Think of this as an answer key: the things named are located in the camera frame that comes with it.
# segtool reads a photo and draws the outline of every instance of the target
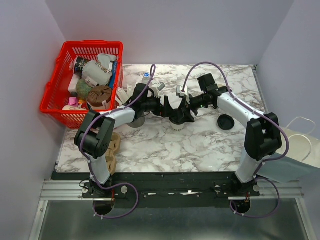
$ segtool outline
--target gray wall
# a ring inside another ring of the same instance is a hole
[[[257,74],[268,109],[285,126],[296,116],[317,123],[320,139],[320,1],[295,0],[259,63]],[[296,130],[308,132],[305,122]],[[301,179],[306,206],[320,239],[320,173]]]
[[[64,37],[43,0],[0,1],[0,237],[29,238],[64,127],[39,113]]]
[[[293,0],[46,0],[66,40],[122,41],[126,64],[257,64]]]

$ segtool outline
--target round black disc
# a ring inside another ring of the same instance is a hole
[[[219,128],[225,131],[232,129],[235,126],[235,120],[231,116],[226,114],[219,116],[217,122]]]

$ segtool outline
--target gray floor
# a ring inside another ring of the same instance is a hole
[[[264,214],[274,200],[255,200],[251,214]],[[124,213],[115,209],[113,215]],[[296,201],[285,199],[278,213],[247,219],[226,208],[136,209],[127,217],[93,217],[92,203],[50,202],[41,240],[307,240]]]

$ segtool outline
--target white marble surface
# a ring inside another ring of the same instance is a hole
[[[125,65],[124,84],[141,81],[151,65]],[[182,85],[192,65],[157,65],[154,81],[162,81],[166,87],[162,95],[169,97],[177,108],[181,99],[176,97],[176,86]],[[264,111],[258,87],[250,66],[221,65],[230,87],[238,97],[258,110]],[[197,78],[212,73],[218,84],[224,84],[219,71],[213,66],[197,67],[187,86],[189,93],[197,96],[201,91]],[[121,148],[117,157],[117,172],[222,172],[235,171],[244,146],[245,128],[235,121],[230,131],[217,126],[217,118],[225,114],[221,109],[199,109],[195,123],[186,123],[184,129],[175,131],[169,119],[146,117],[140,128],[123,125],[114,131],[121,136]],[[74,145],[77,130],[67,130],[58,165],[59,173],[88,172],[86,159]]]

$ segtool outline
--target laundry basket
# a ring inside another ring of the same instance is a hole
[[[122,86],[123,81],[123,49],[124,45],[120,41],[85,40],[65,42],[56,59],[51,80],[45,86],[40,111],[44,114],[50,114],[68,128],[80,128],[88,111],[62,110],[64,106],[68,105],[70,97],[68,87],[74,73],[73,70],[70,69],[70,64],[76,57],[97,61],[98,54],[112,54],[117,56],[116,76],[109,110],[116,108],[118,105],[115,101],[116,91],[118,87]]]

